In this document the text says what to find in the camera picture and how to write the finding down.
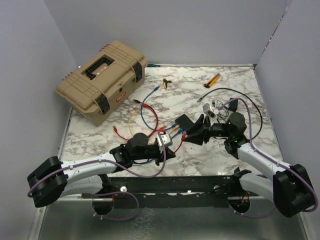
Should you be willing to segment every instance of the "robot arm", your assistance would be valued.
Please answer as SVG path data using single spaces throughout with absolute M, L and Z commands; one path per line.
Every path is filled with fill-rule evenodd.
M 247 126 L 241 113 L 233 112 L 225 123 L 211 125 L 210 119 L 214 119 L 216 115 L 214 110 L 208 104 L 203 106 L 203 110 L 207 116 L 204 117 L 202 114 L 194 124 L 185 115 L 177 118 L 176 123 L 186 130 L 185 142 L 202 145 L 211 137 L 227 137 L 224 141 L 225 150 L 236 159 L 250 164 L 266 177 L 250 171 L 242 172 L 238 176 L 242 189 L 274 202 L 276 208 L 286 217 L 292 217 L 315 205 L 314 195 L 301 181 L 302 179 L 313 189 L 306 169 L 300 164 L 292 166 L 279 161 L 250 143 L 244 136 Z
M 165 146 L 166 159 L 176 155 L 168 147 L 172 140 L 168 134 L 161 135 Z M 90 193 L 101 190 L 108 181 L 107 174 L 123 171 L 133 165 L 134 160 L 155 159 L 155 164 L 163 162 L 164 149 L 159 136 L 154 144 L 148 144 L 148 137 L 137 133 L 124 145 L 112 149 L 98 157 L 80 161 L 61 162 L 57 156 L 48 158 L 28 177 L 30 197 L 34 205 L 41 208 L 54 203 L 59 197 Z
M 305 211 L 315 204 L 315 198 L 311 191 L 287 169 L 279 166 L 279 161 L 270 155 L 263 153 L 273 162 L 257 153 L 257 148 L 244 136 L 247 126 L 245 118 L 238 112 L 233 112 L 226 123 L 214 123 L 210 118 L 214 114 L 200 118 L 193 123 L 185 114 L 177 118 L 176 123 L 186 131 L 185 142 L 202 145 L 211 137 L 227 137 L 224 141 L 226 151 L 236 159 L 252 165 L 264 177 L 251 173 L 249 170 L 237 171 L 232 175 L 231 184 L 221 186 L 221 193 L 225 196 L 234 191 L 235 186 L 243 190 L 256 193 L 270 201 L 273 201 L 277 209 L 286 217 Z M 164 148 L 160 144 L 158 136 L 155 143 L 148 144 L 148 137 L 143 133 L 137 133 L 124 145 L 112 149 L 98 157 L 81 161 L 61 162 L 58 157 L 51 157 L 41 164 L 27 180 L 30 186 L 34 204 L 37 208 L 47 206 L 55 202 L 59 197 L 72 194 L 94 194 L 100 190 L 113 192 L 112 185 L 107 174 L 130 168 L 134 160 L 155 159 L 159 165 L 163 162 L 164 150 L 166 159 L 176 155 L 168 148 L 172 140 L 168 134 L 161 135 Z M 281 162 L 282 166 L 290 168 L 297 173 L 311 187 L 311 182 L 306 169 L 297 164 L 294 166 Z

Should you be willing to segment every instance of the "yellow cable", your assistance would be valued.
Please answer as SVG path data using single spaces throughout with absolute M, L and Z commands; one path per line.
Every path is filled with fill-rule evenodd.
M 170 132 L 169 132 L 169 135 L 170 134 L 172 134 L 177 128 L 179 128 L 180 126 L 179 125 L 177 125 L 177 126 L 175 126 Z
M 129 131 L 130 131 L 132 137 L 134 136 L 134 134 L 133 134 L 133 132 L 132 132 L 132 130 L 131 130 L 130 123 L 131 123 L 131 120 L 132 120 L 133 116 L 134 116 L 136 113 L 138 113 L 139 111 L 140 111 L 140 109 L 135 110 L 135 111 L 131 114 L 131 116 L 130 116 L 130 118 L 129 118 L 128 128 L 129 128 Z

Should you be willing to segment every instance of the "tan toolbox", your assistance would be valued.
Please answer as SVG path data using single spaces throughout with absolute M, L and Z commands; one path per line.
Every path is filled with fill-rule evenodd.
M 56 92 L 99 126 L 145 81 L 146 57 L 114 41 L 66 77 Z

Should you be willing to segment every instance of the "marble surface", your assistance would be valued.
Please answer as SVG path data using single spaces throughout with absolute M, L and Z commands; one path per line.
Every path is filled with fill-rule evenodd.
M 156 86 L 160 86 L 154 94 L 148 98 L 147 103 L 154 108 L 159 117 L 159 126 L 171 126 L 177 117 L 185 113 L 193 121 L 196 121 L 201 113 L 202 106 L 212 100 L 225 102 L 230 98 L 240 97 L 238 93 L 219 90 L 211 93 L 197 102 L 198 98 L 208 92 L 203 87 L 203 83 L 220 73 L 220 79 L 210 88 L 231 88 L 250 96 L 259 107 L 263 116 L 263 128 L 259 136 L 254 139 L 254 143 L 263 151 L 275 158 L 281 159 L 277 142 L 269 121 L 265 105 L 263 103 L 258 84 L 252 67 L 159 67 L 146 68 L 145 83 L 114 111 L 111 116 L 99 127 L 91 124 L 81 114 L 73 111 L 72 118 L 67 133 L 67 139 L 62 154 L 62 161 L 76 161 L 91 158 L 108 152 L 114 147 L 125 143 L 119 138 L 113 125 L 118 132 L 129 138 L 131 136 L 128 129 L 128 121 L 132 112 L 139 108 L 133 99 L 143 100 Z M 168 89 L 163 88 L 163 78 L 172 80 Z M 260 127 L 258 111 L 250 101 L 252 118 L 252 134 L 255 135 Z M 238 112 L 244 114 L 248 125 L 248 114 L 245 106 L 239 104 Z M 148 111 L 143 110 L 144 117 L 150 126 L 154 126 L 155 118 Z M 134 133 L 142 132 L 149 134 L 148 129 L 140 114 L 136 114 L 132 119 L 132 130 Z M 181 135 L 173 139 L 175 150 L 181 141 Z M 224 149 L 224 141 L 211 139 L 209 143 L 202 146 L 184 142 L 176 154 L 176 158 L 167 161 L 164 171 L 159 176 L 200 176 L 200 175 L 230 175 L 234 169 L 249 169 L 258 173 L 256 169 L 247 163 L 237 160 L 229 155 Z M 144 175 L 152 175 L 160 169 L 154 162 L 144 165 L 135 165 L 131 170 Z M 132 176 L 126 171 L 117 172 L 113 176 Z

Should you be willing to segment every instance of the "white enclosure wall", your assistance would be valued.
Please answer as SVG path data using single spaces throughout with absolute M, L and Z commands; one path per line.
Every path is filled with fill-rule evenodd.
M 75 69 L 42 0 L 0 4 L 0 239 L 27 239 L 35 207 L 27 176 L 58 152 L 69 106 L 55 87 Z
M 318 196 L 319 13 L 319 0 L 293 0 L 256 68 L 283 158 L 306 167 Z M 320 238 L 320 209 L 310 216 Z
M 287 0 L 44 0 L 79 65 L 113 40 L 150 63 L 257 64 Z

